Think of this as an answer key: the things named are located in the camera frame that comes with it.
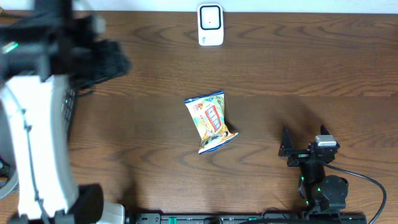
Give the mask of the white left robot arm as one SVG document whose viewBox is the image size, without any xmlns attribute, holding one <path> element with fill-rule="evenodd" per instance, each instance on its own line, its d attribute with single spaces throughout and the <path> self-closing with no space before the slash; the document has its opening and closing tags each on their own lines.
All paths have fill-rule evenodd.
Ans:
<svg viewBox="0 0 398 224">
<path fill-rule="evenodd" d="M 1 27 L 1 103 L 19 181 L 11 223 L 132 223 L 99 184 L 78 185 L 68 157 L 72 98 L 123 76 L 131 64 L 105 22 L 77 18 L 71 1 L 36 1 L 32 14 Z"/>
</svg>

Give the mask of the yellow snack bag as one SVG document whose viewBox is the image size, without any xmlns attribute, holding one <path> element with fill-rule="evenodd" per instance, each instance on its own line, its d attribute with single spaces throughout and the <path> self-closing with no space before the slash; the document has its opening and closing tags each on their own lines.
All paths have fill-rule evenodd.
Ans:
<svg viewBox="0 0 398 224">
<path fill-rule="evenodd" d="M 199 154 L 213 152 L 239 135 L 230 132 L 226 125 L 223 90 L 187 98 L 185 106 L 201 137 Z"/>
</svg>

